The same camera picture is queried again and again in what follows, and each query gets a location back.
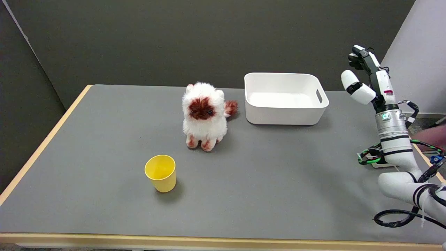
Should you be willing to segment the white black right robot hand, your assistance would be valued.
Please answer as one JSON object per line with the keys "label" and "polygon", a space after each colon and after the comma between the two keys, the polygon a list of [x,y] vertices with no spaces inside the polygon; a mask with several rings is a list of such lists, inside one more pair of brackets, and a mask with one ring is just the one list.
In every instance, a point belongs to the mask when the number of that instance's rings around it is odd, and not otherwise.
{"label": "white black right robot hand", "polygon": [[380,65],[372,48],[354,45],[348,60],[351,67],[365,71],[370,82],[366,85],[351,70],[343,71],[341,83],[352,99],[363,105],[371,103],[376,113],[398,108],[389,68]]}

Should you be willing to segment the bare person hand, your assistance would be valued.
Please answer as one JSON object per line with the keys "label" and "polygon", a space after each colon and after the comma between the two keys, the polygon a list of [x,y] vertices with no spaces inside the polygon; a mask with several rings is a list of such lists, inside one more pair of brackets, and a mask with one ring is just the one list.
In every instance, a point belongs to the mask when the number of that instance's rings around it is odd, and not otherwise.
{"label": "bare person hand", "polygon": [[414,140],[422,141],[430,145],[441,147],[445,150],[446,146],[446,124],[440,124],[437,127],[428,128],[416,133]]}

